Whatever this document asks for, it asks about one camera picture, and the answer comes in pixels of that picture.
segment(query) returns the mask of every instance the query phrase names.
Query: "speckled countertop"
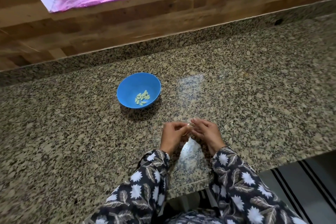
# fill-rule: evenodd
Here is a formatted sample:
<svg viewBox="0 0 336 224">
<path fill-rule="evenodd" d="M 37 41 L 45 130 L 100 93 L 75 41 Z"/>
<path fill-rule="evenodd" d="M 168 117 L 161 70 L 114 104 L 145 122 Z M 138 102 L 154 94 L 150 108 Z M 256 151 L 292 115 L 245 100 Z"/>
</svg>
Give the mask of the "speckled countertop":
<svg viewBox="0 0 336 224">
<path fill-rule="evenodd" d="M 162 124 L 201 117 L 258 171 L 336 149 L 336 17 L 278 26 L 0 89 L 1 223 L 77 223 L 157 148 Z M 157 75 L 144 111 L 120 107 L 131 73 Z M 207 186 L 194 140 L 169 196 Z"/>
</svg>

